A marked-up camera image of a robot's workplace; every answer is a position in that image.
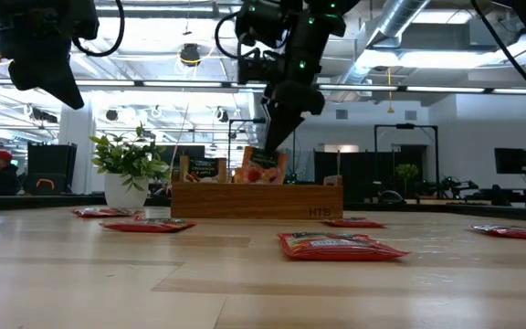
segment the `ketchup packet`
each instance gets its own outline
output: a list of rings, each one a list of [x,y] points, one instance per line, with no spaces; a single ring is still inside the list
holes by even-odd
[[[196,225],[196,222],[186,222],[172,218],[143,218],[138,216],[135,221],[121,223],[99,223],[102,228],[119,230],[121,232],[141,233],[173,233]]]
[[[111,217],[129,217],[141,214],[143,210],[128,209],[111,209],[111,208],[82,208],[70,210],[74,215],[80,218],[111,218]]]
[[[500,225],[472,225],[470,228],[477,232],[488,234],[495,237],[526,239],[526,228],[516,226]]]
[[[385,225],[366,218],[324,219],[322,223],[336,228],[384,228]]]
[[[393,249],[364,234],[279,234],[286,255],[299,260],[392,260],[408,252]]]

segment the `table surface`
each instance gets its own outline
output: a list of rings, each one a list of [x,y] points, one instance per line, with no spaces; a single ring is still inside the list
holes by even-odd
[[[0,212],[0,328],[526,328],[526,240],[466,230],[526,222],[365,215],[389,228],[208,219],[143,234],[103,230],[67,208]],[[297,231],[362,232],[413,252],[392,262],[288,260],[276,234]]]

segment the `red cap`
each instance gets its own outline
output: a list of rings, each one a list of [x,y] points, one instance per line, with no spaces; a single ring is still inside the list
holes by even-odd
[[[11,155],[8,151],[0,150],[0,160],[11,162],[13,158],[14,156]]]

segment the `ceiling pipe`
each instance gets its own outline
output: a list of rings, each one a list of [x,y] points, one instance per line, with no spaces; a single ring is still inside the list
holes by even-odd
[[[413,22],[417,15],[431,0],[387,0],[383,13],[374,22],[363,24],[361,27],[360,44],[357,42],[357,56],[360,58],[364,50],[375,43],[386,39],[400,40],[401,35]],[[338,83],[358,85],[364,82],[373,68],[365,67],[362,63],[355,63],[342,75]],[[350,101],[358,101],[361,97],[355,93]],[[329,101],[343,101],[349,96],[349,91],[335,91],[331,93]]]

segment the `potted plant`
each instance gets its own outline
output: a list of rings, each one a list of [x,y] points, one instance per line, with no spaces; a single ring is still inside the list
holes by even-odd
[[[407,197],[407,181],[414,179],[419,174],[419,169],[415,164],[400,164],[395,168],[395,172],[403,179],[404,196]]]
[[[155,140],[143,138],[143,126],[135,130],[131,139],[122,134],[108,133],[102,137],[91,136],[96,144],[92,163],[99,167],[97,173],[105,173],[105,199],[112,208],[140,208],[145,204],[149,180],[167,177],[167,164],[160,154],[165,147],[157,146]]]

